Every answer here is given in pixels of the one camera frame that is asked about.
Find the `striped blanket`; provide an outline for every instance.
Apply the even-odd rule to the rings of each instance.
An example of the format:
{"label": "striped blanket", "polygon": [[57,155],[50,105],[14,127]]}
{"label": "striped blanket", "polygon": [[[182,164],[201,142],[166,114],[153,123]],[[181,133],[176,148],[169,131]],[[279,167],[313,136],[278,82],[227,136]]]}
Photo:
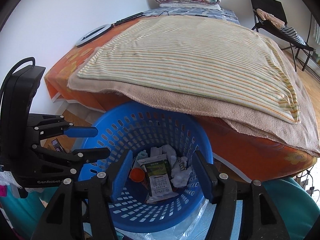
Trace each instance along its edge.
{"label": "striped blanket", "polygon": [[300,122],[295,90],[271,40],[223,20],[143,19],[102,46],[77,75],[215,98]]}

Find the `black chair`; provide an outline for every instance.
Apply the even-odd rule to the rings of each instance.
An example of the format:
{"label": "black chair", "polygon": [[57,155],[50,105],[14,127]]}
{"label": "black chair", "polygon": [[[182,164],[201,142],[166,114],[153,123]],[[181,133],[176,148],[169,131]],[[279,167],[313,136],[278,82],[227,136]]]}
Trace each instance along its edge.
{"label": "black chair", "polygon": [[[256,29],[256,31],[259,32],[259,29],[261,28],[261,29],[264,29],[267,32],[273,34],[274,36],[276,36],[284,41],[289,42],[290,46],[287,48],[283,48],[281,50],[291,48],[295,71],[297,71],[296,59],[298,57],[299,50],[302,49],[308,55],[307,60],[302,68],[302,71],[304,71],[304,69],[306,68],[307,63],[310,59],[311,52],[314,50],[314,48],[308,46],[308,44],[306,44],[304,46],[304,45],[296,42],[295,40],[293,40],[289,36],[285,35],[278,28],[276,28],[269,20],[265,20],[265,21],[262,20],[256,11],[257,9],[261,9],[267,13],[273,14],[276,18],[278,18],[279,20],[282,20],[285,23],[285,25],[287,25],[288,22],[287,22],[287,18],[285,16],[285,13],[284,13],[284,10],[282,7],[282,3],[279,1],[276,1],[276,0],[251,0],[251,3],[252,3],[252,9],[253,9],[253,13],[254,13],[253,17],[254,17],[254,22],[255,22],[255,25],[252,28],[252,30]],[[296,55],[294,55],[292,46],[294,46],[295,48],[298,49]]]}

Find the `white tissue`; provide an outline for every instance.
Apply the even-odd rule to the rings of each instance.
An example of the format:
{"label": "white tissue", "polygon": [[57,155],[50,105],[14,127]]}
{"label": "white tissue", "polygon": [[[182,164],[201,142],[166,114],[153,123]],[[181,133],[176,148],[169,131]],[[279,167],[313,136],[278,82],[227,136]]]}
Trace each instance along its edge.
{"label": "white tissue", "polygon": [[171,182],[174,187],[185,187],[188,184],[188,180],[190,174],[192,172],[192,168],[189,167],[184,171],[179,171],[175,174],[174,178],[171,179]]}
{"label": "white tissue", "polygon": [[163,145],[161,148],[162,153],[167,154],[167,160],[170,163],[171,168],[173,168],[173,165],[177,161],[176,151],[169,144]]}
{"label": "white tissue", "polygon": [[150,149],[150,157],[159,156],[162,154],[162,148],[151,147]]}
{"label": "white tissue", "polygon": [[187,169],[187,160],[188,158],[183,156],[183,157],[178,157],[177,161],[173,165],[173,168],[171,169],[171,177],[174,178],[177,173],[180,171],[186,170]]}

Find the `trash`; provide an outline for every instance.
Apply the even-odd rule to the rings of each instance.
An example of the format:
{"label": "trash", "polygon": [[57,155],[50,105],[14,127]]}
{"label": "trash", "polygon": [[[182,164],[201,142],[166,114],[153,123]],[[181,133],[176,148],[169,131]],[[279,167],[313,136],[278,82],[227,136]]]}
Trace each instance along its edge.
{"label": "trash", "polygon": [[167,160],[170,163],[170,167],[173,168],[173,165],[177,161],[176,151],[169,144],[163,145],[161,148],[162,148],[162,153],[167,154]]}
{"label": "trash", "polygon": [[187,169],[187,160],[188,158],[183,156],[183,157],[178,157],[176,163],[173,165],[173,168],[171,170],[171,177],[174,178],[177,173],[180,173],[180,171],[186,170]]}
{"label": "trash", "polygon": [[172,191],[170,179],[170,166],[165,154],[138,160],[146,173],[149,185],[149,198],[146,203],[168,199],[179,195]]}
{"label": "trash", "polygon": [[134,160],[134,164],[132,165],[132,169],[134,169],[134,168],[141,169],[140,164],[138,163],[138,160],[142,160],[145,158],[148,158],[148,153],[146,152],[146,150],[139,152],[137,157]]}
{"label": "trash", "polygon": [[188,184],[188,180],[190,174],[192,172],[192,168],[189,167],[184,171],[177,172],[171,182],[174,187],[185,187]]}
{"label": "trash", "polygon": [[162,148],[151,147],[150,149],[150,157],[159,156],[162,154]]}
{"label": "trash", "polygon": [[144,177],[144,171],[141,168],[134,168],[129,174],[129,178],[134,182],[142,182]]}

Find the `teal cloth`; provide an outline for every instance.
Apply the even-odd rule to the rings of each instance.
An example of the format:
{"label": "teal cloth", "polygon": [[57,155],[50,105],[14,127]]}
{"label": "teal cloth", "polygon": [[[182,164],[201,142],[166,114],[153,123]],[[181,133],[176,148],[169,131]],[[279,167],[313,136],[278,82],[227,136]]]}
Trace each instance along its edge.
{"label": "teal cloth", "polygon": [[320,214],[314,200],[290,177],[266,181],[263,185],[278,208],[290,239],[304,239]]}
{"label": "teal cloth", "polygon": [[45,188],[42,193],[31,192],[27,198],[15,198],[8,186],[6,197],[0,197],[0,203],[12,226],[25,240],[29,240],[44,211],[41,200],[49,202],[57,187]]}

